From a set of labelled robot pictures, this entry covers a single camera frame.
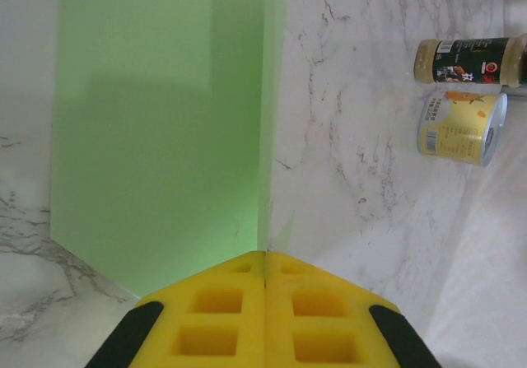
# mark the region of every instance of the spice jar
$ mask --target spice jar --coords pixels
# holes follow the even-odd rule
[[[413,74],[420,82],[527,84],[527,35],[471,40],[423,40]]]

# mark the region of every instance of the green board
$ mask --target green board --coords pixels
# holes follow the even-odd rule
[[[264,8],[59,0],[51,235],[137,296],[265,245]]]

